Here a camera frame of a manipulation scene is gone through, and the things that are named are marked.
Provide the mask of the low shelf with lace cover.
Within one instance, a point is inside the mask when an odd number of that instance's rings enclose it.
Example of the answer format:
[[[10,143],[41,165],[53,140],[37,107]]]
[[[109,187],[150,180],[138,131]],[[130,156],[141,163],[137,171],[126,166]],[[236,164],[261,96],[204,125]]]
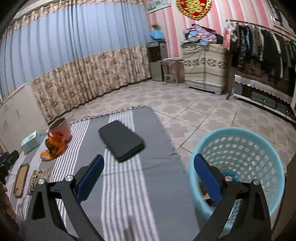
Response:
[[[244,75],[234,75],[232,94],[261,108],[267,109],[282,118],[295,123],[295,110],[292,108],[292,97],[256,79]]]

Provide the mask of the light blue laundry basket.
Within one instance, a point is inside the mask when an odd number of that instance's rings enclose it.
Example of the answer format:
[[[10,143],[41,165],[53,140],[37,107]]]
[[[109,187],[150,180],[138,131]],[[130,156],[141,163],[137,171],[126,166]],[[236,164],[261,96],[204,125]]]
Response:
[[[235,181],[259,180],[271,226],[275,226],[285,190],[285,174],[279,155],[267,140],[244,128],[219,128],[198,142],[192,155],[196,154],[202,154],[209,165]]]

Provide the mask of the blue bag on dispenser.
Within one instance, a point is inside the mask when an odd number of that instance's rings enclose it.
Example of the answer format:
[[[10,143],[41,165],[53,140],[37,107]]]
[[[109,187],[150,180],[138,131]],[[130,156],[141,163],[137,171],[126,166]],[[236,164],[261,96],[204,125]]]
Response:
[[[165,35],[161,30],[152,30],[149,36],[154,41],[165,41]]]

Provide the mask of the small metal side table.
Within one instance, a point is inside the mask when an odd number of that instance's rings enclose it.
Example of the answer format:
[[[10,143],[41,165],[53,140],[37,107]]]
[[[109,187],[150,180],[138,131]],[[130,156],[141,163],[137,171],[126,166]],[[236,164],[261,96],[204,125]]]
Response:
[[[182,63],[184,60],[183,57],[174,57],[174,58],[165,58],[163,60],[157,61],[161,69],[163,71],[163,82],[164,85],[168,84],[168,81],[171,79],[175,80],[176,85],[178,85],[178,77],[177,77],[177,72],[174,68],[175,64],[177,63]]]

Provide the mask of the grey striped tablecloth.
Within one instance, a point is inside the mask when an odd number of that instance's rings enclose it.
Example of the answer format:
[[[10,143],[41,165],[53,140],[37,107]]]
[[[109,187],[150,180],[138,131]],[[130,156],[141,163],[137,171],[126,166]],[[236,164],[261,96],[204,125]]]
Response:
[[[99,129],[121,121],[144,141],[144,149],[120,163],[106,148]],[[35,170],[52,169],[51,181],[61,181],[87,166],[98,154],[104,157],[102,175],[82,202],[86,215],[105,240],[193,240],[199,233],[188,173],[155,112],[148,107],[117,111],[70,124],[71,141],[62,156],[40,159],[41,144],[20,154],[8,177],[8,196],[23,224],[31,197],[16,198],[13,187],[22,164]]]

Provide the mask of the blue and floral curtain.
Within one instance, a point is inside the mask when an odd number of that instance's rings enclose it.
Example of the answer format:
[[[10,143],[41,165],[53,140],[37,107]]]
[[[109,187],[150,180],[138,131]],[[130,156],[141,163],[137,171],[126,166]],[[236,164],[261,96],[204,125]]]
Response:
[[[47,122],[150,78],[143,1],[54,1],[1,36],[1,96],[30,83]]]

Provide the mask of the brown phone case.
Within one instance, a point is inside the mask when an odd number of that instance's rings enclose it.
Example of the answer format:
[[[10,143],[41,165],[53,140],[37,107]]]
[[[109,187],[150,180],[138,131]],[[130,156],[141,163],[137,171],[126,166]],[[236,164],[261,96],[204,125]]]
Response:
[[[26,178],[29,170],[29,164],[22,164],[16,174],[16,179],[13,188],[13,194],[15,198],[23,197],[23,190],[26,183]]]

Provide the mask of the pink metal mug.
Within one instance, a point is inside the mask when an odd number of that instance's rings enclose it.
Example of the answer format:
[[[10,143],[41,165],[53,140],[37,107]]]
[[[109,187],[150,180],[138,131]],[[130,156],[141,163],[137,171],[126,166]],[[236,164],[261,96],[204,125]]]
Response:
[[[52,137],[56,133],[62,134],[65,137],[65,141],[67,143],[71,140],[72,134],[66,118],[59,118],[58,120],[54,121],[46,130],[48,137]]]

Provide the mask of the wall picture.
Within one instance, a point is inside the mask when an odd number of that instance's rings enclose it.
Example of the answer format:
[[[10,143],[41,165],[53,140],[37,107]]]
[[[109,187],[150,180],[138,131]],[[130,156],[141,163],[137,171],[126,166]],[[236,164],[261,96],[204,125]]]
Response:
[[[151,14],[160,9],[168,8],[171,6],[170,0],[152,0],[147,1],[147,13]]]

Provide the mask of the cloth covered cabinet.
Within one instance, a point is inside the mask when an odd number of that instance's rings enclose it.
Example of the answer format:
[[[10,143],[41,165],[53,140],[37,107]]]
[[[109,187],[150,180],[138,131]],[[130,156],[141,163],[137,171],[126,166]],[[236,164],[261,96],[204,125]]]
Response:
[[[189,88],[221,95],[226,89],[227,56],[221,44],[182,45],[184,79]]]

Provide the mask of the white cabinet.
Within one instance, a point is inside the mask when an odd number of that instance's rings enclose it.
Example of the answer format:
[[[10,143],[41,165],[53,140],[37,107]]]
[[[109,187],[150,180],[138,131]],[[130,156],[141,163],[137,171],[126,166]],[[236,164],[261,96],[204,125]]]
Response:
[[[25,137],[47,127],[29,83],[15,90],[1,105],[1,143],[8,152],[21,151]]]

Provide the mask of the small potted plant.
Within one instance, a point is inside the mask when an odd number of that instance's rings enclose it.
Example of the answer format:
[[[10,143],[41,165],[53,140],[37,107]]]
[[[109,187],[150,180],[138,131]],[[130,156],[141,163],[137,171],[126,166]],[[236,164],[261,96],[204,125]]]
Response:
[[[160,26],[158,24],[152,24],[151,27],[152,27],[153,30],[159,30],[160,29]]]

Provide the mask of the clothes rack with garments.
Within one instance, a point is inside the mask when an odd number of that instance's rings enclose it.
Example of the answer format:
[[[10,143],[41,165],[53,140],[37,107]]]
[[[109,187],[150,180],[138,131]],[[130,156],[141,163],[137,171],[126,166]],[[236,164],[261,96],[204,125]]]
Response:
[[[295,93],[295,39],[263,25],[227,19],[225,49],[234,82],[288,104]]]

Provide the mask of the grey water dispenser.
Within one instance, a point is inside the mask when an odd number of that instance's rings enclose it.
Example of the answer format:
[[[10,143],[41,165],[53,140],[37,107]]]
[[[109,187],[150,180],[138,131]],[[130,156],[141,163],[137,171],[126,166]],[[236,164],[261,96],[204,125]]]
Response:
[[[163,71],[160,61],[168,58],[167,44],[165,41],[153,41],[147,44],[149,67],[153,81],[163,81]]]

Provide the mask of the orange snack wrapper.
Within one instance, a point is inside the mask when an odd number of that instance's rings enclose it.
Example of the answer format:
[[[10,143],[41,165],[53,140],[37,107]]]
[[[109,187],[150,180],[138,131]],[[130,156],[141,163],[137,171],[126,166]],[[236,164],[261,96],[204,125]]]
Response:
[[[45,139],[46,149],[40,153],[42,161],[52,161],[62,154],[66,147],[66,137],[61,132],[51,133]]]

